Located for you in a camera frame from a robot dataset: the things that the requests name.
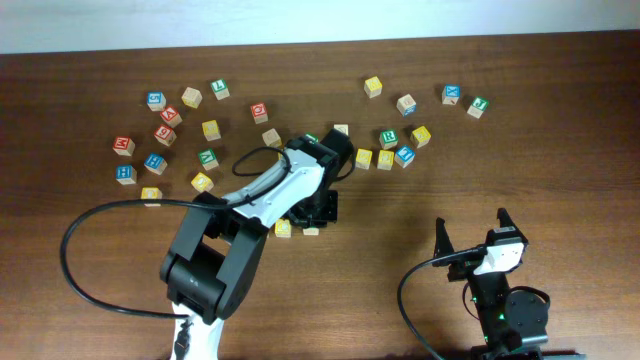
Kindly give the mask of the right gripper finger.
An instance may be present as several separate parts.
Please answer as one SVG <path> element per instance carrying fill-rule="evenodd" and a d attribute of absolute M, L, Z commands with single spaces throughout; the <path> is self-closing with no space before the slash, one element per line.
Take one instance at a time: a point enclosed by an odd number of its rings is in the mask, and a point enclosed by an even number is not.
<path fill-rule="evenodd" d="M 499 208 L 497 210 L 497 219 L 499 221 L 499 227 L 495 229 L 496 234 L 521 233 L 505 208 Z"/>
<path fill-rule="evenodd" d="M 455 250 L 445 227 L 445 220 L 438 217 L 436 219 L 436 242 L 433 257 L 440 258 L 440 261 L 435 262 L 434 266 L 450 265 L 451 260 L 447 260 L 446 256 L 452 255 L 454 252 Z"/>

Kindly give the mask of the yellow C block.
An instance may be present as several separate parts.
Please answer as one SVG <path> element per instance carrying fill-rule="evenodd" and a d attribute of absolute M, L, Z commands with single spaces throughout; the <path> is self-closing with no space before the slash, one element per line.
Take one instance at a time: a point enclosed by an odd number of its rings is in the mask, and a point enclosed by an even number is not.
<path fill-rule="evenodd" d="M 290 221 L 288 219 L 278 219 L 274 226 L 274 234 L 278 238 L 290 238 L 292 234 Z"/>

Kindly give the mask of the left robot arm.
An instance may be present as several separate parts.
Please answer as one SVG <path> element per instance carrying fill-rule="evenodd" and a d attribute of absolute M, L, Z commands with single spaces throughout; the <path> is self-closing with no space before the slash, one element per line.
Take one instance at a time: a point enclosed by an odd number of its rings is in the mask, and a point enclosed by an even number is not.
<path fill-rule="evenodd" d="M 278 154 L 248 185 L 222 197 L 204 191 L 187 210 L 160 269 L 176 317 L 172 358 L 217 358 L 224 322 L 248 294 L 277 221 L 303 230 L 336 222 L 331 186 L 354 156 L 349 136 L 300 136 Z"/>

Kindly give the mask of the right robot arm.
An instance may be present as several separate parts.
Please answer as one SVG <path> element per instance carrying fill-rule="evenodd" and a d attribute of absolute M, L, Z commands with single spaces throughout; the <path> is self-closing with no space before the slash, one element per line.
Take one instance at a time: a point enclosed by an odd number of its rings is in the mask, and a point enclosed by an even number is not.
<path fill-rule="evenodd" d="M 485 338 L 471 349 L 473 359 L 584 359 L 577 352 L 543 352 L 549 341 L 546 326 L 550 296 L 528 286 L 509 285 L 507 275 L 522 264 L 529 241 L 507 210 L 497 210 L 499 226 L 487 232 L 485 241 L 456 251 L 445 228 L 436 220 L 434 257 L 437 267 L 448 268 L 450 282 L 465 281 Z"/>

